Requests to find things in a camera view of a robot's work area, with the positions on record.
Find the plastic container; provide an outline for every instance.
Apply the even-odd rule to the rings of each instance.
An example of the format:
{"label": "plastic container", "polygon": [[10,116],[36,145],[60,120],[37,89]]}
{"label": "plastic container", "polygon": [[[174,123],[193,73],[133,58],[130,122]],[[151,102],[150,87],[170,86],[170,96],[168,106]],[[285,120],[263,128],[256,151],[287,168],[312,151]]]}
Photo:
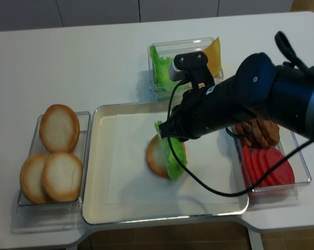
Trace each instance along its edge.
{"label": "plastic container", "polygon": [[[174,42],[166,42],[166,43],[154,43],[151,46],[155,46],[157,53],[160,57],[166,58],[171,57],[174,58],[177,54],[189,53],[194,51],[202,51],[206,47],[208,47],[213,42],[212,37],[202,38],[202,39],[192,39],[192,40],[183,40],[183,41],[174,41]],[[148,54],[148,66],[149,66],[149,77],[150,77],[150,91],[153,97],[157,98],[159,101],[168,100],[173,87],[178,82],[170,82],[169,84],[163,84],[160,87],[160,84],[155,82],[155,73],[154,73],[154,65],[150,56],[150,47],[147,49]],[[224,74],[221,70],[217,77],[215,77],[215,83],[219,83],[223,80]],[[183,86],[184,88],[178,89],[175,92],[174,98],[182,97],[182,94],[191,89],[191,84],[186,84]]]}
{"label": "plastic container", "polygon": [[[280,127],[280,137],[281,140],[278,145],[275,147],[278,151],[280,151],[284,156],[289,153],[291,150],[298,147],[298,143],[295,137],[295,134],[285,128]],[[244,157],[242,154],[242,142],[239,139],[234,139],[236,150],[238,153],[239,161],[242,167],[242,173],[244,177],[244,182],[246,187],[251,186],[253,183],[250,182],[248,171],[244,164]],[[297,195],[298,188],[304,185],[309,185],[311,182],[311,175],[308,171],[306,163],[304,161],[303,155],[301,151],[292,156],[288,162],[290,163],[294,177],[294,184],[284,184],[284,185],[275,185],[275,186],[264,186],[264,187],[256,187],[253,189],[251,195],[260,196],[260,195],[269,195],[269,196],[278,196],[278,195]]]}
{"label": "plastic container", "polygon": [[[90,138],[90,113],[89,112],[78,112],[76,113],[79,126],[80,126],[80,134],[78,138],[77,145],[71,151],[71,154],[77,156],[81,162],[83,163],[83,172],[82,172],[82,180],[81,180],[81,188],[79,197],[75,201],[71,202],[51,202],[47,204],[34,204],[28,201],[24,194],[19,192],[18,201],[17,201],[17,213],[23,215],[26,213],[29,214],[49,214],[49,213],[75,213],[80,211],[82,207],[82,197],[85,186],[85,176],[87,170],[87,158],[88,158],[88,148],[89,148],[89,138]],[[46,153],[50,154],[49,151],[43,145],[40,136],[40,122],[42,115],[39,116],[36,123],[36,128],[34,132],[34,137],[32,141],[32,145],[30,148],[29,156],[36,153]]]}

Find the lettuce leaf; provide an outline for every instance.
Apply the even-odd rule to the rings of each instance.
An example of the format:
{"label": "lettuce leaf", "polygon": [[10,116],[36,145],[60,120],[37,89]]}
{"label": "lettuce leaf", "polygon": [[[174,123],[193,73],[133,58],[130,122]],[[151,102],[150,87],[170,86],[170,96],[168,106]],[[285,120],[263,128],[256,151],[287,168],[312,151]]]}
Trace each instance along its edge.
{"label": "lettuce leaf", "polygon": [[[158,133],[159,143],[163,151],[165,152],[166,160],[167,160],[167,173],[169,178],[172,181],[176,181],[183,173],[183,168],[178,164],[177,160],[174,158],[171,148],[169,147],[167,138],[161,138],[160,132],[159,132],[159,125],[162,124],[162,121],[155,122],[155,128]],[[184,148],[182,145],[182,142],[179,142],[175,138],[171,138],[171,143],[173,146],[173,149],[179,158],[179,160],[182,162],[184,166],[187,165],[187,157],[186,153],[184,152]]]}
{"label": "lettuce leaf", "polygon": [[[178,82],[172,82],[169,78],[169,67],[173,61],[172,57],[159,57],[157,49],[154,45],[150,47],[150,56],[153,64],[153,72],[155,83],[158,86],[158,91],[172,91]],[[184,89],[185,86],[180,86],[178,89]]]}

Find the tomato slice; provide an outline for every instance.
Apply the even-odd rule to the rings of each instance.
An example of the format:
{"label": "tomato slice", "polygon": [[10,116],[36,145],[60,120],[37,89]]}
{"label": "tomato slice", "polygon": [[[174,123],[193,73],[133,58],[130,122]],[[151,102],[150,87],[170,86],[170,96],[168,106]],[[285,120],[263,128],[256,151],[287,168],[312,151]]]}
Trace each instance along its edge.
{"label": "tomato slice", "polygon": [[243,146],[242,155],[244,157],[245,167],[246,167],[247,173],[249,175],[250,184],[252,185],[257,180],[256,180],[256,175],[254,174],[254,171],[253,171],[253,164],[252,164],[252,159],[250,156],[250,150],[249,150],[248,146]]}
{"label": "tomato slice", "polygon": [[[257,158],[258,158],[258,153],[259,153],[259,150],[257,149],[253,149],[252,150],[252,154],[251,154],[251,157],[252,157],[252,166],[253,166],[253,172],[256,176],[256,181],[258,181],[260,178],[261,178],[261,174],[260,174],[260,171],[259,171],[259,166],[257,164]],[[268,183],[266,182],[266,180],[263,180],[259,186],[268,186]]]}
{"label": "tomato slice", "polygon": [[[277,149],[271,147],[267,150],[266,153],[266,164],[271,168],[273,165],[275,165],[278,161],[283,159],[283,155],[281,152],[279,152]],[[280,165],[274,172],[271,173],[272,179],[278,184],[292,184],[295,183],[294,174],[292,167],[288,161],[284,162],[282,165]]]}
{"label": "tomato slice", "polygon": [[[270,169],[269,165],[267,165],[266,163],[266,154],[267,150],[261,149],[257,155],[257,165],[260,177],[263,176]],[[277,183],[273,180],[271,174],[265,178],[264,182],[266,182],[267,186],[277,185]]]}

